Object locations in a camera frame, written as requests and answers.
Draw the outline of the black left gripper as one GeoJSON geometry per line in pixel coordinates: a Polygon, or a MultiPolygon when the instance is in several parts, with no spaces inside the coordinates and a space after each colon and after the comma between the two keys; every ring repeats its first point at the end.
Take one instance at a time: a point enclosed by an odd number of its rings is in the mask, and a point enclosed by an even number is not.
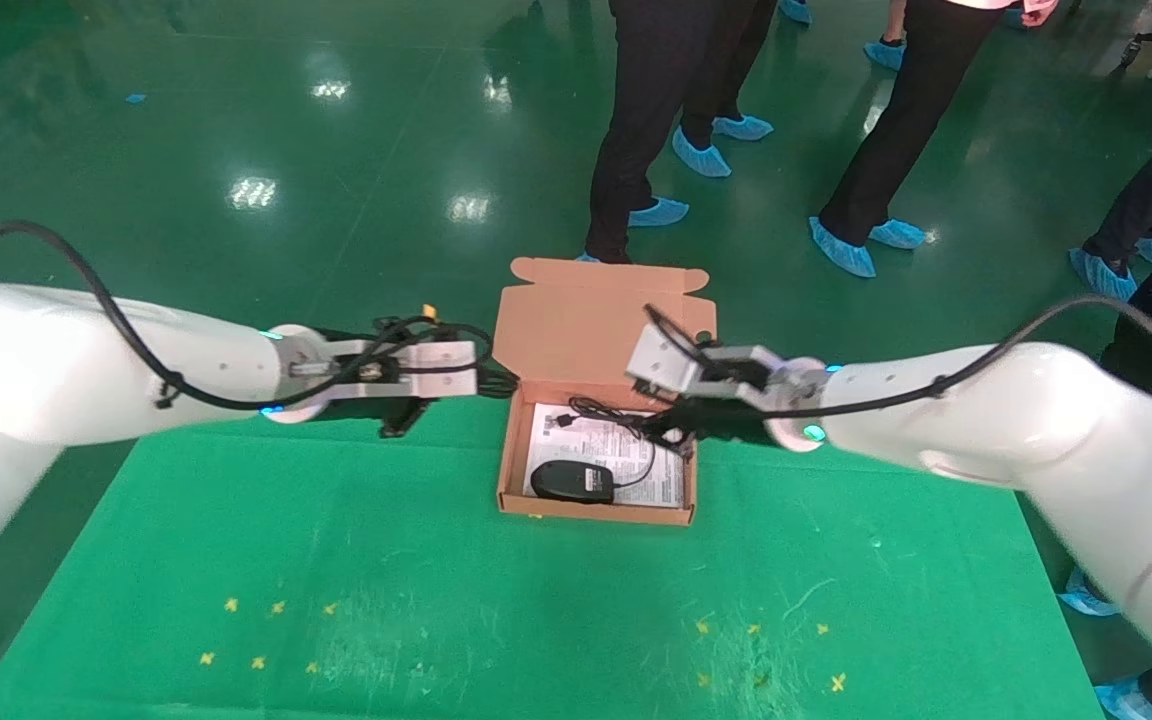
{"type": "MultiPolygon", "coordinates": [[[[507,369],[492,363],[479,363],[476,365],[476,373],[482,397],[508,400],[515,395],[518,378],[507,369]]],[[[387,402],[388,406],[380,415],[381,439],[406,437],[417,420],[429,414],[430,406],[435,404],[434,397],[388,397],[387,402]]]]}

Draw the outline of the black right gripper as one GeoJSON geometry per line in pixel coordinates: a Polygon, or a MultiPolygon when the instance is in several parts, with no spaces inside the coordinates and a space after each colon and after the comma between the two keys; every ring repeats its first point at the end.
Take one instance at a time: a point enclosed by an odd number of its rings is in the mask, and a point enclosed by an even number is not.
{"type": "Polygon", "coordinates": [[[689,448],[700,439],[773,441],[761,411],[735,397],[681,397],[649,381],[635,381],[634,392],[650,406],[641,416],[641,438],[660,448],[689,448]]]}

